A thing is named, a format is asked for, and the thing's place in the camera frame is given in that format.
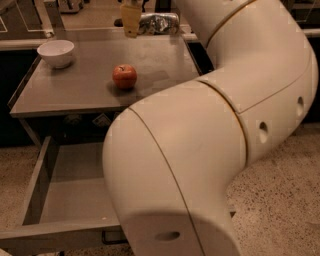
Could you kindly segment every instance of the white bowl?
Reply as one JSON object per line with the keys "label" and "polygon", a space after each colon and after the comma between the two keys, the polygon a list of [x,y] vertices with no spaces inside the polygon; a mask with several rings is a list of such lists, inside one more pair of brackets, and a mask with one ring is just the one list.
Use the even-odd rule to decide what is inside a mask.
{"label": "white bowl", "polygon": [[65,68],[73,61],[74,44],[67,40],[54,40],[37,49],[41,58],[52,68]]}

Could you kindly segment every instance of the table top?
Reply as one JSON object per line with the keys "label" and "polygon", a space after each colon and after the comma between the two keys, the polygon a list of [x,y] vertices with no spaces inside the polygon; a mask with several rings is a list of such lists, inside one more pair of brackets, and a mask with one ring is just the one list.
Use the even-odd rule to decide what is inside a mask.
{"label": "table top", "polygon": [[[121,29],[69,31],[75,61],[51,69],[43,60],[32,74],[11,115],[18,118],[118,111],[146,96],[199,76],[183,38],[140,36],[129,39]],[[129,91],[118,89],[112,70],[135,67],[138,80]]]}

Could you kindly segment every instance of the red apple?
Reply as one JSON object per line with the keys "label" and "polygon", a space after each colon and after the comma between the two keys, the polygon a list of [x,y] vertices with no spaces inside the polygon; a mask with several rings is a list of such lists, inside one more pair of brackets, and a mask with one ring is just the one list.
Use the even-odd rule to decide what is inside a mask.
{"label": "red apple", "polygon": [[137,72],[131,65],[121,64],[113,69],[112,79],[118,88],[130,89],[137,81]]}

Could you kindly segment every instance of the open drawer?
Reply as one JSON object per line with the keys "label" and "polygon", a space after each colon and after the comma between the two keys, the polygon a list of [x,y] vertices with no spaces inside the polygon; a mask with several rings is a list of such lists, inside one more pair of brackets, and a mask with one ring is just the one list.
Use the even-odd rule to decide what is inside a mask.
{"label": "open drawer", "polygon": [[46,137],[20,223],[0,232],[0,248],[35,255],[126,242],[108,197],[103,143],[59,146]]}

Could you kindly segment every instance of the speckled floor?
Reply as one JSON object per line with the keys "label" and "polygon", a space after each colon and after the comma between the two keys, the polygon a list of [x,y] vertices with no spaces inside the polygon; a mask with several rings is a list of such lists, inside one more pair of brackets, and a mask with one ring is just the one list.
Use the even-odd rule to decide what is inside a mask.
{"label": "speckled floor", "polygon": [[[37,154],[32,146],[0,149],[1,229],[15,225]],[[240,173],[227,195],[243,256],[320,255],[320,129],[298,129]],[[133,254],[128,245],[114,245],[66,255]]]}

